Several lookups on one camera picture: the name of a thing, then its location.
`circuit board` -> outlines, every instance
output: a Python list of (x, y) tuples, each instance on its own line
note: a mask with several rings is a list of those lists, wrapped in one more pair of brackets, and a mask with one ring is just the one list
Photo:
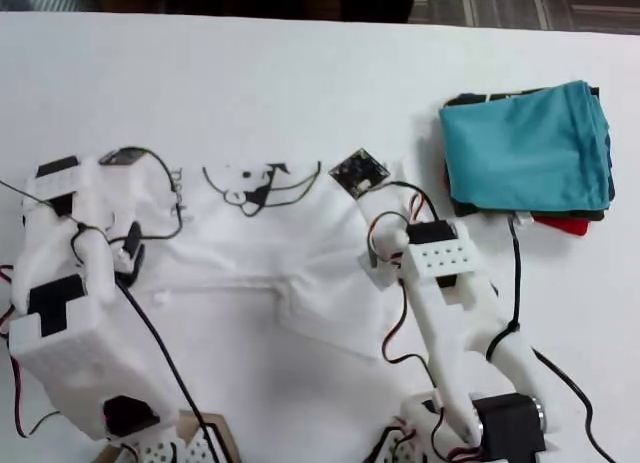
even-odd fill
[(329, 175), (354, 198), (379, 185), (390, 173), (366, 150), (359, 149), (333, 168)]

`red cloth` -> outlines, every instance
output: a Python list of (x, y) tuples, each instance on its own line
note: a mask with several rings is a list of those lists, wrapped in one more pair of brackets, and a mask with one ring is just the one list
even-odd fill
[(577, 218), (556, 218), (550, 216), (534, 216), (533, 219), (543, 225), (548, 225), (572, 235), (584, 236), (589, 229), (589, 220)]

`black cable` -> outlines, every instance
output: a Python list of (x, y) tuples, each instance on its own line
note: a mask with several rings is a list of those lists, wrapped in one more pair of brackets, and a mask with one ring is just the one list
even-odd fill
[(491, 343), (489, 343), (489, 347), (487, 348), (486, 353), (487, 361), (491, 361), (491, 359), (493, 358), (493, 353), (502, 340), (504, 340), (511, 333), (515, 333), (520, 330), (520, 287), (522, 283), (522, 259), (520, 257), (520, 241), (518, 240), (518, 235), (516, 234), (516, 229), (513, 225), (513, 218), (514, 217), (509, 216), (507, 219), (509, 223), (509, 231), (511, 232), (511, 240), (513, 242), (513, 258), (515, 261), (513, 317), (507, 324), (507, 327), (500, 333), (498, 333), (493, 338), (493, 340), (491, 340)]
[(587, 438), (589, 439), (589, 443), (591, 443), (591, 446), (593, 446), (593, 448), (600, 454), (600, 456), (602, 456), (602, 458), (607, 460), (609, 463), (616, 463), (615, 460), (611, 458), (604, 449), (602, 449), (602, 447), (598, 444), (595, 437), (593, 436), (593, 429), (592, 429), (593, 404), (591, 403), (591, 400), (589, 399), (589, 397), (584, 393), (584, 391), (582, 391), (582, 389), (577, 385), (577, 383), (569, 377), (569, 375), (567, 375), (558, 366), (556, 366), (556, 364), (553, 363), (551, 360), (549, 360), (549, 358), (544, 356), (535, 348), (533, 348), (533, 352), (535, 353), (538, 360), (540, 360), (547, 368), (549, 368), (553, 373), (555, 373), (555, 375), (558, 378), (560, 378), (562, 382), (565, 385), (567, 385), (569, 389), (576, 394), (576, 396), (580, 399), (580, 401), (584, 405), (587, 411), (587, 416), (584, 422), (584, 428), (585, 428), (585, 432), (587, 433)]
[(438, 216), (438, 212), (436, 211), (436, 207), (431, 201), (431, 198), (429, 198), (429, 195), (427, 195), (426, 191), (424, 191), (419, 186), (412, 185), (411, 183), (407, 183), (406, 181), (393, 180), (393, 181), (387, 181), (378, 187), (372, 188), (369, 191), (381, 190), (382, 188), (386, 188), (387, 186), (399, 186), (401, 188), (410, 188), (414, 191), (417, 191), (422, 195), (422, 197), (424, 198), (424, 201), (427, 202), (427, 205), (429, 205), (429, 211), (431, 211), (431, 214), (433, 215), (433, 219), (436, 221), (440, 220), (440, 217)]
[(91, 225), (87, 225), (85, 223), (78, 223), (78, 231), (75, 232), (75, 234), (71, 237), (71, 240), (69, 241), (69, 244), (71, 245), (71, 251), (73, 252), (73, 256), (76, 257), (76, 260), (78, 260), (78, 262), (81, 265), (84, 265), (84, 261), (82, 261), (82, 258), (80, 258), (80, 255), (78, 255), (78, 251), (76, 250), (76, 240), (78, 239), (78, 237), (80, 235), (82, 235), (85, 231), (88, 230), (93, 230), (93, 231), (97, 231), (98, 233), (100, 233), (105, 240), (107, 240), (107, 235), (104, 234), (104, 231), (102, 231), (100, 228), (98, 228), (97, 226), (91, 226)]
[[(35, 201), (35, 202), (37, 202), (37, 203), (40, 203), (41, 205), (48, 206), (48, 207), (49, 207), (49, 208), (51, 208), (53, 211), (55, 211), (55, 208), (53, 207), (53, 205), (52, 205), (50, 202), (48, 202), (48, 201), (46, 201), (46, 200), (42, 200), (42, 199), (38, 198), (37, 196), (34, 196), (34, 195), (30, 194), (30, 193), (27, 193), (27, 192), (26, 192), (26, 191), (24, 191), (24, 190), (21, 190), (21, 189), (19, 189), (19, 188), (16, 188), (15, 186), (10, 185), (10, 184), (9, 184), (9, 183), (7, 183), (6, 181), (0, 180), (0, 185), (4, 186), (4, 187), (6, 187), (6, 188), (9, 188), (10, 190), (15, 191), (16, 193), (18, 193), (18, 194), (20, 194), (20, 195), (22, 195), (22, 196), (26, 196), (27, 198), (30, 198), (30, 199), (32, 199), (33, 201)], [(74, 218), (73, 216), (71, 216), (71, 215), (63, 215), (63, 217), (64, 217), (64, 218), (69, 218), (71, 221), (74, 221), (74, 222), (75, 222), (75, 223), (77, 223), (77, 224), (81, 224), (81, 223), (82, 223), (81, 221), (79, 221), (79, 220), (75, 219), (75, 218)]]
[(408, 360), (409, 358), (416, 358), (420, 360), (420, 363), (422, 363), (424, 370), (427, 372), (427, 375), (429, 376), (429, 380), (431, 380), (431, 384), (435, 388), (436, 380), (431, 374), (429, 365), (427, 365), (427, 362), (424, 360), (424, 358), (421, 355), (418, 355), (417, 353), (409, 353), (406, 355), (399, 356), (398, 358), (389, 358), (389, 355), (387, 355), (387, 346), (389, 345), (389, 342), (391, 341), (391, 339), (396, 335), (396, 333), (398, 333), (400, 328), (402, 328), (402, 325), (404, 325), (404, 321), (407, 318), (407, 312), (408, 312), (408, 306), (409, 306), (407, 301), (407, 289), (405, 288), (404, 281), (398, 280), (398, 283), (402, 288), (402, 296), (403, 296), (402, 314), (400, 315), (400, 319), (398, 320), (398, 322), (394, 325), (393, 328), (391, 328), (391, 330), (389, 330), (389, 333), (387, 334), (387, 336), (384, 337), (384, 340), (382, 340), (382, 357), (387, 363), (390, 363), (392, 365), (397, 365), (399, 363), (402, 363), (403, 361)]
[(402, 218), (404, 220), (404, 222), (407, 224), (407, 226), (409, 226), (409, 220), (407, 219), (407, 217), (404, 216), (402, 213), (400, 213), (398, 211), (383, 211), (378, 216), (376, 216), (373, 219), (373, 221), (371, 222), (371, 225), (369, 225), (369, 231), (367, 231), (367, 250), (369, 250), (369, 254), (374, 255), (380, 261), (385, 262), (385, 263), (389, 263), (391, 261), (391, 259), (383, 258), (382, 256), (380, 256), (376, 252), (375, 245), (373, 244), (373, 230), (375, 230), (376, 225), (378, 224), (378, 222), (382, 218), (384, 218), (385, 216), (388, 216), (388, 215), (394, 215), (394, 216), (397, 216), (399, 218)]
[[(522, 261), (520, 257), (520, 242), (518, 241), (518, 235), (516, 234), (513, 217), (509, 217), (509, 231), (511, 232), (511, 238), (513, 240), (513, 255), (515, 259), (515, 297), (514, 297), (514, 308), (513, 308), (513, 317), (511, 321), (507, 325), (507, 327), (502, 330), (498, 335), (491, 341), (489, 344), (489, 348), (487, 349), (486, 358), (487, 361), (491, 361), (493, 357), (493, 353), (498, 346), (498, 344), (508, 335), (514, 333), (520, 329), (520, 286), (522, 280)], [(562, 371), (558, 366), (556, 366), (551, 360), (549, 360), (546, 356), (540, 353), (535, 348), (533, 349), (536, 357), (542, 364), (544, 364), (547, 368), (549, 368), (555, 375), (562, 380), (562, 382), (573, 391), (576, 396), (583, 403), (587, 415), (585, 418), (585, 432), (587, 434), (587, 438), (591, 443), (591, 446), (609, 463), (616, 463), (613, 458), (611, 458), (606, 451), (602, 449), (602, 447), (598, 444), (595, 437), (593, 436), (592, 423), (593, 423), (593, 404), (587, 395), (580, 389), (580, 387), (573, 381), (564, 371)]]
[[(118, 152), (120, 151), (136, 151), (136, 152), (141, 152), (141, 153), (145, 153), (153, 158), (156, 159), (156, 161), (158, 161), (158, 163), (160, 163), (160, 165), (162, 166), (162, 169), (164, 170), (164, 172), (167, 174), (167, 178), (169, 178), (169, 188), (171, 189), (171, 191), (173, 193), (176, 194), (176, 204), (174, 206), (175, 210), (176, 210), (176, 218), (178, 220), (178, 227), (171, 233), (169, 233), (168, 235), (142, 235), (140, 237), (141, 240), (145, 240), (145, 241), (149, 241), (149, 240), (170, 240), (171, 238), (174, 238), (175, 236), (177, 236), (181, 231), (182, 231), (182, 227), (183, 227), (183, 220), (182, 220), (182, 209), (180, 206), (180, 199), (178, 197), (178, 191), (176, 188), (176, 184), (173, 181), (173, 177), (171, 176), (171, 170), (169, 169), (169, 167), (166, 165), (166, 163), (164, 162), (164, 160), (162, 158), (160, 158), (153, 150), (150, 150), (149, 148), (143, 148), (140, 146), (125, 146), (124, 148), (120, 148), (118, 150)], [(127, 239), (127, 235), (125, 236), (117, 236), (115, 238), (111, 238), (109, 240), (109, 244), (112, 245), (114, 243), (118, 243), (120, 241), (124, 241)]]
[(135, 463), (140, 463), (140, 457), (138, 456), (138, 452), (135, 450), (135, 448), (127, 445), (126, 443), (122, 443), (120, 446), (127, 450), (131, 454), (131, 456), (133, 456), (133, 460), (135, 461)]
[(120, 289), (124, 297), (129, 301), (129, 303), (131, 303), (131, 306), (133, 306), (133, 309), (136, 311), (140, 319), (142, 319), (146, 327), (149, 329), (154, 340), (156, 340), (156, 343), (160, 347), (160, 351), (162, 352), (162, 355), (167, 361), (167, 364), (171, 369), (171, 373), (173, 373), (173, 376), (175, 377), (176, 382), (178, 383), (178, 386), (182, 391), (182, 394), (186, 398), (187, 403), (189, 403), (189, 406), (191, 407), (191, 411), (193, 411), (193, 414), (198, 420), (198, 425), (204, 432), (204, 439), (207, 441), (207, 445), (209, 446), (209, 451), (213, 456), (213, 461), (215, 461), (215, 463), (220, 463), (220, 460), (218, 459), (218, 454), (216, 453), (216, 450), (213, 446), (213, 441), (211, 440), (211, 435), (207, 431), (207, 424), (205, 423), (204, 418), (202, 417), (202, 413), (200, 413), (200, 410), (198, 409), (195, 402), (193, 401), (193, 398), (191, 397), (189, 390), (187, 390), (187, 387), (185, 386), (184, 381), (182, 380), (182, 376), (180, 376), (180, 372), (176, 368), (176, 365), (173, 362), (173, 359), (171, 358), (171, 355), (169, 354), (169, 350), (167, 350), (167, 347), (165, 346), (164, 341), (162, 341), (162, 338), (158, 334), (158, 331), (156, 330), (156, 328), (153, 326), (153, 323), (151, 323), (151, 320), (149, 320), (149, 318), (147, 317), (145, 312), (142, 310), (142, 308), (140, 307), (136, 299), (133, 297), (129, 289), (126, 287), (126, 285), (122, 281), (120, 281), (120, 278), (118, 276), (116, 276), (116, 285), (118, 286), (118, 288)]
[(440, 451), (438, 451), (438, 448), (436, 448), (436, 434), (438, 433), (438, 430), (440, 429), (443, 423), (444, 423), (444, 408), (440, 410), (440, 419), (438, 419), (438, 423), (436, 423), (436, 426), (434, 426), (433, 430), (431, 431), (431, 437), (430, 437), (431, 449), (433, 450), (435, 455), (438, 458), (440, 458), (440, 460), (445, 461), (447, 463), (451, 463), (452, 460), (444, 456), (442, 453), (440, 453)]

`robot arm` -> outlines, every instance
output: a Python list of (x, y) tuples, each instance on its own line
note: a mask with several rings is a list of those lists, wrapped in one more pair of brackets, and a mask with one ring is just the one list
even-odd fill
[[(364, 150), (331, 174), (372, 224), (369, 250), (359, 258), (363, 269), (381, 289), (401, 281), (428, 350), (436, 388), (409, 398), (401, 412), (423, 448), (432, 446), (431, 435), (435, 436), (442, 417), (452, 437), (448, 449), (465, 445), (481, 449), (483, 461), (533, 461), (536, 453), (545, 450), (544, 433), (557, 429), (558, 420), (548, 375), (524, 337), (509, 335), (491, 361), (512, 382), (514, 393), (474, 399), (474, 389), (462, 373), (465, 353), (486, 354), (509, 322), (465, 225), (437, 217), (429, 223), (407, 224), (411, 209), (399, 205), (393, 192), (385, 189), (407, 185), (389, 182), (388, 172)], [(398, 217), (387, 218), (384, 226), (370, 216), (370, 207), (384, 206), (383, 200), (385, 209), (398, 210)], [(458, 297), (444, 292), (445, 288), (452, 288)]]
[(128, 164), (121, 158), (116, 171), (76, 157), (38, 169), (26, 192), (40, 201), (23, 201), (25, 245), (12, 288), (21, 316), (11, 322), (11, 355), (75, 426), (114, 442), (134, 441), (178, 418), (173, 382), (155, 342), (116, 291), (114, 270), (131, 273), (143, 245), (138, 238), (128, 261), (114, 266), (113, 252), (131, 241), (115, 250), (107, 241), (134, 226), (136, 188), (145, 187), (149, 159), (136, 156)]

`black plastic part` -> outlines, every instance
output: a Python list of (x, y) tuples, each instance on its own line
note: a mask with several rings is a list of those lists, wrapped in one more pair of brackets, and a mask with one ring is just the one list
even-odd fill
[(160, 417), (144, 401), (119, 395), (102, 405), (109, 434), (123, 438), (160, 423)]
[(129, 228), (129, 233), (124, 240), (124, 244), (122, 245), (122, 249), (129, 254), (130, 258), (133, 258), (136, 252), (138, 251), (138, 247), (140, 246), (140, 241), (142, 240), (142, 229), (140, 228), (140, 223), (134, 221), (131, 223), (131, 228)]
[(49, 200), (49, 204), (53, 207), (53, 211), (58, 216), (69, 216), (73, 212), (73, 193), (56, 196)]
[(455, 231), (445, 220), (414, 223), (407, 227), (407, 235), (411, 245), (424, 245), (457, 238)]
[(73, 168), (74, 166), (78, 166), (79, 164), (80, 162), (78, 161), (78, 158), (76, 156), (67, 156), (66, 158), (62, 158), (61, 160), (45, 163), (44, 165), (40, 165), (38, 167), (36, 178), (51, 175), (52, 173), (57, 173), (58, 171), (68, 170), (69, 168)]
[(361, 148), (329, 171), (329, 175), (357, 200), (369, 188), (382, 183), (390, 173), (373, 156)]
[(439, 276), (436, 281), (440, 288), (453, 288), (458, 282), (458, 275)]
[(40, 315), (40, 334), (53, 335), (67, 329), (67, 301), (86, 295), (80, 275), (75, 274), (36, 286), (29, 292), (28, 313)]
[(140, 245), (140, 250), (138, 250), (136, 259), (133, 262), (133, 271), (131, 273), (120, 273), (119, 271), (116, 271), (116, 277), (119, 278), (127, 288), (131, 288), (138, 279), (140, 268), (142, 267), (142, 263), (144, 262), (145, 253), (145, 245)]
[(547, 449), (534, 401), (519, 393), (473, 402), (484, 425), (484, 461), (536, 463), (536, 453)]

